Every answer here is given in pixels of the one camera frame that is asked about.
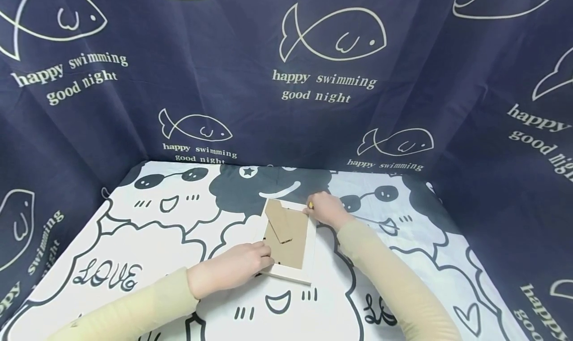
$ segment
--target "right hand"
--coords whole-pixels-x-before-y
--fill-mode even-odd
[[[262,241],[239,244],[218,257],[188,269],[189,289],[197,299],[245,284],[254,274],[275,263]]]
[[[344,224],[352,220],[352,216],[348,213],[340,199],[326,192],[312,194],[306,200],[308,206],[312,203],[314,209],[305,208],[302,212],[307,216],[330,225],[335,231],[339,231]]]

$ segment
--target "long sleeve shirt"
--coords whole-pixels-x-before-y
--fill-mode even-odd
[[[422,280],[365,224],[338,232],[341,250],[380,292],[407,341],[460,341],[459,330]],[[195,311],[185,268],[65,325],[48,341],[124,341]]]

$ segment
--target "navy blue backdrop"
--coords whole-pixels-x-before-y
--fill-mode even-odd
[[[151,159],[426,178],[573,335],[570,1],[0,0],[0,325]]]

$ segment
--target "frame backing board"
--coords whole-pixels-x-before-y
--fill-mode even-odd
[[[261,228],[257,235],[257,240],[264,239],[265,243],[271,247],[271,257],[276,262],[267,269],[261,270],[261,273],[310,285],[314,261],[316,225],[302,213],[302,210],[306,207],[305,205],[278,201],[276,199],[267,199],[262,217],[268,219],[267,206],[269,201],[271,201],[271,208],[273,208],[274,202],[280,202],[283,216],[289,224],[292,240],[280,243],[269,222],[265,224],[264,228]],[[275,213],[276,210],[271,211],[270,215],[275,215]]]

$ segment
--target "picture frame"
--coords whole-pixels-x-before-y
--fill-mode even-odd
[[[267,231],[267,228],[270,226],[266,214],[269,200],[272,199],[267,199],[265,201],[265,206],[263,208],[263,212],[261,213],[262,214],[261,217],[264,218],[267,222],[261,223],[260,230],[257,232],[257,240],[262,240],[264,238],[265,232]],[[279,201],[279,202],[284,209],[295,210],[297,212],[302,212],[302,210],[306,208],[306,205],[304,204],[297,204],[287,201]],[[275,263],[274,265],[261,270],[261,273],[266,274],[268,276],[281,278],[283,280],[294,281],[304,285],[311,285],[313,264],[314,264],[315,242],[316,242],[316,224],[314,224],[314,222],[310,219],[310,217],[306,217],[306,239],[304,243],[304,253],[302,257],[302,268],[297,269],[290,266],[280,265],[279,263]]]

